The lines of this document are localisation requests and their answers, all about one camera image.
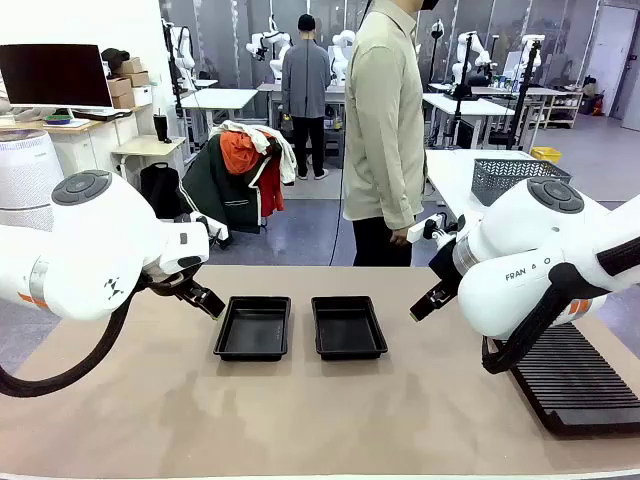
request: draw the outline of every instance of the shirt collar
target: shirt collar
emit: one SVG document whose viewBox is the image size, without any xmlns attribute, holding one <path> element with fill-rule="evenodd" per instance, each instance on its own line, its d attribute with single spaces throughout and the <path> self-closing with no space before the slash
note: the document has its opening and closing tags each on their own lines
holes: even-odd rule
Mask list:
<svg viewBox="0 0 640 480">
<path fill-rule="evenodd" d="M 400 27 L 407 38 L 411 38 L 411 32 L 416 28 L 416 21 L 391 0 L 376 0 L 372 11 L 380 12 L 389 17 Z"/>
</svg>

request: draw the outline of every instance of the red cloth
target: red cloth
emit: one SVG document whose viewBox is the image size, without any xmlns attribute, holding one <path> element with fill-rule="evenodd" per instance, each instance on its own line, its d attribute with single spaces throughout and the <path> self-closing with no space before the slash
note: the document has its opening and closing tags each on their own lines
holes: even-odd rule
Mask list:
<svg viewBox="0 0 640 480">
<path fill-rule="evenodd" d="M 223 132 L 220 135 L 220 149 L 227 170 L 232 175 L 248 172 L 262 160 L 246 133 Z M 284 197 L 280 185 L 280 157 L 272 157 L 258 178 L 260 204 L 263 217 L 269 217 L 274 211 L 284 211 Z"/>
<path fill-rule="evenodd" d="M 258 179 L 262 216 L 269 217 L 275 210 L 284 211 L 284 197 L 280 185 L 280 160 L 272 158 Z"/>
</svg>

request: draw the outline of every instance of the black cup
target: black cup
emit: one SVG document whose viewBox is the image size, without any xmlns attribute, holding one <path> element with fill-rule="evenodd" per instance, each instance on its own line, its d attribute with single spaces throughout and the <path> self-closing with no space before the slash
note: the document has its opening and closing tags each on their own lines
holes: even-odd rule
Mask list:
<svg viewBox="0 0 640 480">
<path fill-rule="evenodd" d="M 166 142 L 167 132 L 169 130 L 169 124 L 167 123 L 167 116 L 154 115 L 153 125 L 156 127 L 156 134 L 158 135 L 158 140 L 160 140 L 161 142 Z"/>
</svg>

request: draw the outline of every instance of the black rack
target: black rack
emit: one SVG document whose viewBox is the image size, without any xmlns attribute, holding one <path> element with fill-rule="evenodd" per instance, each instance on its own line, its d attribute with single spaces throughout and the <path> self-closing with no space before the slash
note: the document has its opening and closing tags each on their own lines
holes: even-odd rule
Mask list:
<svg viewBox="0 0 640 480">
<path fill-rule="evenodd" d="M 640 433 L 640 400 L 571 324 L 548 329 L 511 373 L 555 435 Z"/>
</svg>

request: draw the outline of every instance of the black pants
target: black pants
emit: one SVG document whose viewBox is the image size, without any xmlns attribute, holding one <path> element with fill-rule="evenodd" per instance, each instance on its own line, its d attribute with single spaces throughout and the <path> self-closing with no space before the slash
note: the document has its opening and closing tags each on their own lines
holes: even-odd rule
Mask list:
<svg viewBox="0 0 640 480">
<path fill-rule="evenodd" d="M 411 244 L 398 247 L 390 243 L 393 232 L 384 218 L 369 218 L 353 222 L 356 237 L 354 267 L 410 267 Z"/>
<path fill-rule="evenodd" d="M 324 117 L 292 117 L 293 138 L 298 174 L 307 175 L 307 139 L 311 137 L 313 173 L 319 177 L 324 173 Z"/>
</svg>

